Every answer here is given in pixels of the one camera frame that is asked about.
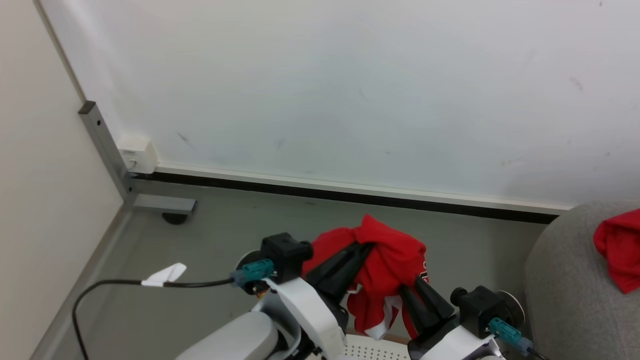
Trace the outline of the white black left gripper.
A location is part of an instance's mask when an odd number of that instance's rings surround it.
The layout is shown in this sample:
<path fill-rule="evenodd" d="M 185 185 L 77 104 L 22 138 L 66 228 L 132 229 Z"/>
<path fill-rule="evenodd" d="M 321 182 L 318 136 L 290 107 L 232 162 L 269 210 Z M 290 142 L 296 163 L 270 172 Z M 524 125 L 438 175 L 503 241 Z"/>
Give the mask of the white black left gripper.
<path fill-rule="evenodd" d="M 304 280 L 297 277 L 282 284 L 270 278 L 265 282 L 276 292 L 285 313 L 295 319 L 320 353 L 327 359 L 338 359 L 346 346 L 345 332 L 320 294 L 310 284 L 320 284 L 320 291 L 334 302 L 341 302 L 354 283 L 373 243 L 352 243 L 309 271 Z"/>

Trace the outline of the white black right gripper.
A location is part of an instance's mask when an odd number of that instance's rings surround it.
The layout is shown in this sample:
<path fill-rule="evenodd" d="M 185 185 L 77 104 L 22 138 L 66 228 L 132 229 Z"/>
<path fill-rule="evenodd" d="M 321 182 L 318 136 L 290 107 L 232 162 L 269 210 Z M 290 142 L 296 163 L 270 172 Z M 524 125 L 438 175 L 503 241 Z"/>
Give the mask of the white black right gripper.
<path fill-rule="evenodd" d="M 439 295 L 422 276 L 416 276 L 414 289 L 403 285 L 398 290 L 402 300 L 407 332 L 412 339 L 407 345 L 411 360 L 504 360 L 501 349 L 489 333 L 479 338 L 460 324 L 460 314 Z M 444 322 L 430 337 L 423 333 Z"/>

